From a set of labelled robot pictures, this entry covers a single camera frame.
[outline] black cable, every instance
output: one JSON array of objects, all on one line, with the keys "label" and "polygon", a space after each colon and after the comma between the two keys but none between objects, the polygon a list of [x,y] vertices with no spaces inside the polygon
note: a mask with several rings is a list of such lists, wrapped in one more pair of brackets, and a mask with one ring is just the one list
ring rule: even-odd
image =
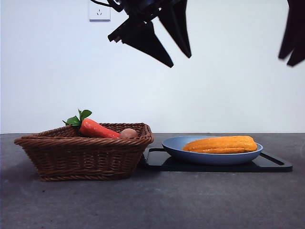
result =
[{"label": "black cable", "polygon": [[99,4],[99,5],[102,5],[102,6],[108,6],[108,7],[111,7],[111,5],[109,4],[106,4],[106,3],[103,3],[103,2],[99,2],[99,1],[96,1],[96,0],[91,0],[92,2],[96,3],[96,4]]},{"label": "black cable", "polygon": [[114,2],[114,0],[107,0],[107,2],[109,3],[109,5],[114,8],[117,12],[121,12],[124,7],[123,7],[123,4],[117,4]]}]

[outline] carrot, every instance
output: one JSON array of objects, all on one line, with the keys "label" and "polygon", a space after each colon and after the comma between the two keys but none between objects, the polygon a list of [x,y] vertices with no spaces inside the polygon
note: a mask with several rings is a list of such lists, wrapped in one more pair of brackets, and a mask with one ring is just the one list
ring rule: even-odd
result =
[{"label": "carrot", "polygon": [[119,133],[107,129],[89,118],[85,118],[82,121],[80,132],[89,137],[120,137]]},{"label": "carrot", "polygon": [[107,129],[106,127],[102,126],[101,124],[93,121],[92,119],[87,118],[89,115],[92,114],[89,110],[78,110],[80,114],[80,118],[77,116],[68,118],[68,120],[65,122],[66,125],[72,125],[72,126],[81,126],[80,132],[83,135],[86,135],[88,137],[120,137],[120,134]]}]

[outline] white wall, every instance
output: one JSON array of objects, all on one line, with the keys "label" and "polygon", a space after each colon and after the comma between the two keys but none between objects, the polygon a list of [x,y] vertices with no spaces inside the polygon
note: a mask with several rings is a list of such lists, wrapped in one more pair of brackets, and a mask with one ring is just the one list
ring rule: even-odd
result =
[{"label": "white wall", "polygon": [[160,22],[168,68],[107,35],[127,18],[89,22],[87,0],[1,0],[1,133],[63,126],[77,108],[154,133],[305,132],[305,62],[278,60],[286,0],[189,0],[193,56]]}]

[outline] orange carrot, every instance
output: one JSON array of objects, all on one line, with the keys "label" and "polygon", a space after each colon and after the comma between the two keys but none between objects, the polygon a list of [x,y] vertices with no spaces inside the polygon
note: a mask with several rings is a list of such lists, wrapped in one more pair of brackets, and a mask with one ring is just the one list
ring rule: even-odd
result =
[{"label": "orange carrot", "polygon": [[82,121],[80,132],[88,137],[120,137],[119,133],[107,129],[89,118]]}]

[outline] gray table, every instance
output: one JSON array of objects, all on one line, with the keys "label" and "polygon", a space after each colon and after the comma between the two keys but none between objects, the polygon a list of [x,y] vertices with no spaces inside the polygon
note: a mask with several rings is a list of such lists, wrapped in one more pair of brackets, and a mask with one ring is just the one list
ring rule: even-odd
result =
[{"label": "gray table", "polygon": [[[288,173],[138,168],[125,180],[62,182],[39,181],[13,143],[21,135],[1,135],[2,229],[305,228],[305,134],[247,134],[292,163]],[[155,134],[150,147],[178,135],[188,134]]]}]

